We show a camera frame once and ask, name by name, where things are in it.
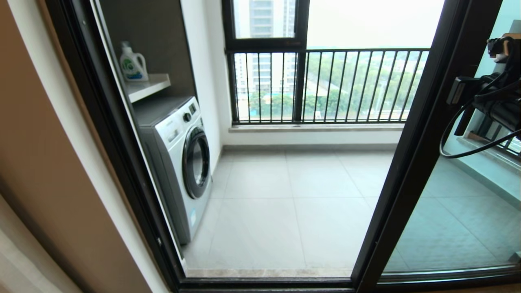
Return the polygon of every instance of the high-rise building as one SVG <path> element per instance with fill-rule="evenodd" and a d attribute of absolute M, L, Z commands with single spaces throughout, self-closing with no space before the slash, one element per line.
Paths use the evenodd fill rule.
<path fill-rule="evenodd" d="M 233 8 L 238 39 L 294 37 L 295 0 L 234 0 Z M 236 54 L 237 95 L 293 95 L 295 65 L 295 53 Z"/>

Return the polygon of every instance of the gray tiled floor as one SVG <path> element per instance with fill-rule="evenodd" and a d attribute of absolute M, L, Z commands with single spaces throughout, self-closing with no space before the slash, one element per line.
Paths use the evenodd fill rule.
<path fill-rule="evenodd" d="M 225 152 L 188 276 L 349 276 L 392 152 Z M 436 165 L 386 271 L 504 263 L 519 211 L 446 160 Z"/>

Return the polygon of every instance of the label sticker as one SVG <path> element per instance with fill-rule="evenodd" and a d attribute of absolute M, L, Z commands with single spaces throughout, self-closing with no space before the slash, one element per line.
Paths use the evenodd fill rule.
<path fill-rule="evenodd" d="M 193 226 L 196 220 L 197 215 L 195 214 L 195 209 L 192 209 L 192 212 L 190 213 L 190 226 Z"/>

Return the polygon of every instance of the balcony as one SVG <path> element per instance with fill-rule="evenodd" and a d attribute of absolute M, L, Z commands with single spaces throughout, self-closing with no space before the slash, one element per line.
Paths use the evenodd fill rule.
<path fill-rule="evenodd" d="M 300 68 L 299 52 L 231 53 L 233 124 L 404 123 L 428 54 L 306 50 Z"/>

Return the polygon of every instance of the black door frame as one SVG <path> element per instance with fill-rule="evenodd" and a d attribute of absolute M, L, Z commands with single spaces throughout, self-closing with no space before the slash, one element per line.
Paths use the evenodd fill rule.
<path fill-rule="evenodd" d="M 441 102 L 457 75 L 472 75 L 501 1 L 447 0 L 429 54 L 412 112 L 393 158 L 369 231 L 350 278 L 186 278 L 166 219 L 155 194 L 139 142 L 126 112 L 118 85 L 88 1 L 46 0 L 61 47 L 80 89 L 110 162 L 143 230 L 145 240 L 173 292 L 358 292 L 372 291 L 428 180 L 438 158 L 436 137 L 456 109 Z M 473 49 L 464 49 L 472 45 Z M 512 278 L 488 278 L 497 284 Z M 396 277 L 387 287 L 401 292 L 417 290 Z M 462 286 L 477 284 L 463 277 Z M 447 288 L 454 281 L 422 283 Z"/>

